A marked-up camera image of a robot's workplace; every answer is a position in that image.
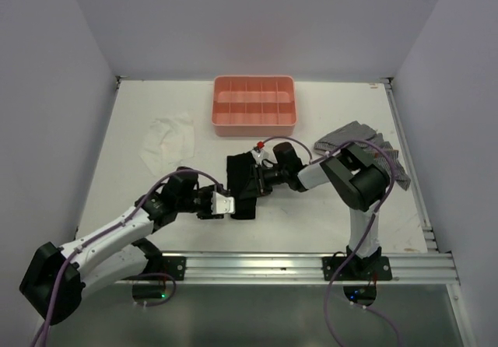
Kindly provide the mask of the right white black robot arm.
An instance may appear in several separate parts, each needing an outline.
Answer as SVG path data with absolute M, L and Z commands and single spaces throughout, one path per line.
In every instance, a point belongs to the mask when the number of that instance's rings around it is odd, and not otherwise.
M 372 276 L 381 266 L 378 225 L 381 203 L 391 189 L 387 171 L 355 143 L 308 165 L 290 142 L 274 147 L 274 161 L 263 157 L 263 148 L 263 143 L 258 143 L 251 152 L 226 160 L 228 187 L 235 200 L 233 219 L 254 219 L 257 199 L 270 195 L 275 186 L 285 184 L 293 191 L 305 192 L 331 184 L 349 208 L 350 237 L 345 257 L 324 260 L 324 276 L 330 279 L 334 272 L 341 280 Z

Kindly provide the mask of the black underwear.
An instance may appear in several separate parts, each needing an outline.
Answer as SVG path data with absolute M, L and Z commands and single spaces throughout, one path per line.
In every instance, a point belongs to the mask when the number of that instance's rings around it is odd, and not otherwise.
M 238 192 L 248 180 L 242 180 L 240 175 L 240 160 L 242 156 L 252 156 L 244 152 L 226 157 L 227 188 L 235 199 L 235 213 L 230 217 L 235 220 L 252 220 L 256 218 L 256 199 L 239 200 Z

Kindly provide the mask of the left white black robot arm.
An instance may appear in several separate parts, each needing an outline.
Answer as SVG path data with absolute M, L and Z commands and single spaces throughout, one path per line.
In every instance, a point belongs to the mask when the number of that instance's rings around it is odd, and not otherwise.
M 218 181 L 200 188 L 201 172 L 188 167 L 162 177 L 114 221 L 62 244 L 38 247 L 19 286 L 33 308 L 56 325 L 82 299 L 121 279 L 169 278 L 160 251 L 147 237 L 172 223 L 180 213 L 221 219 L 235 211 L 235 201 Z

